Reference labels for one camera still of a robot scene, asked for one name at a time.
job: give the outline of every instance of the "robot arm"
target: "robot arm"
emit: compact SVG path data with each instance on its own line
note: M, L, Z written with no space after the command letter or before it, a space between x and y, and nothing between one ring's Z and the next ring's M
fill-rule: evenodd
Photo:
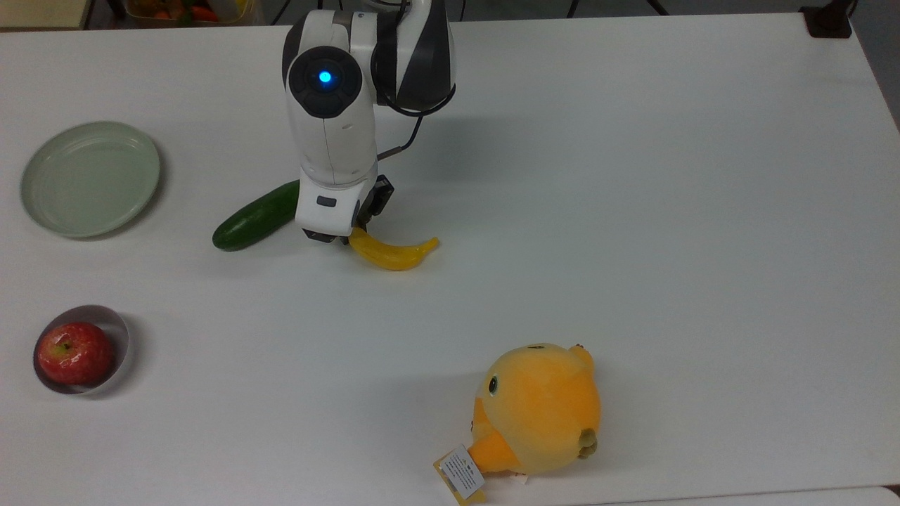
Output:
M390 187L378 176L374 105L417 115L452 96L444 1L413 0L403 15L312 11L288 32L282 79L300 154L295 220L313 239L346 237Z

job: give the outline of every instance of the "orange plush toy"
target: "orange plush toy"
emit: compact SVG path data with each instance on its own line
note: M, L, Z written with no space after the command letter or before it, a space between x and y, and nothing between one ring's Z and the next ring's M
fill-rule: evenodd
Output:
M590 353L530 345L498 358L481 383L469 454L482 473L551 471L592 455L599 424Z

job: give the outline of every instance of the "yellow banana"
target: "yellow banana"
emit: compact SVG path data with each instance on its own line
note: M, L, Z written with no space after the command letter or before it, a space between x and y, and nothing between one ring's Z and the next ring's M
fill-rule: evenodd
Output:
M392 271L412 269L436 246L437 237L414 246L391 246L380 242L359 227L354 227L350 232L350 247L360 257Z

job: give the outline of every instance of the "plate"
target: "plate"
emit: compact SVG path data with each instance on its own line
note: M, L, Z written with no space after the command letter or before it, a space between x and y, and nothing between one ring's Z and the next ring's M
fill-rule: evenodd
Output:
M146 134L123 123L87 123L31 157L22 174L22 205L47 230L92 237L134 218L158 182L159 154Z

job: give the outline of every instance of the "red apple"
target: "red apple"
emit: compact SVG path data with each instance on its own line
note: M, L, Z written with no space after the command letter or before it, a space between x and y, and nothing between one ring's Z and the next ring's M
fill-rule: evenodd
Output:
M47 377L62 384L91 384L106 377L115 351L96 325L76 321L51 330L38 345L38 363Z

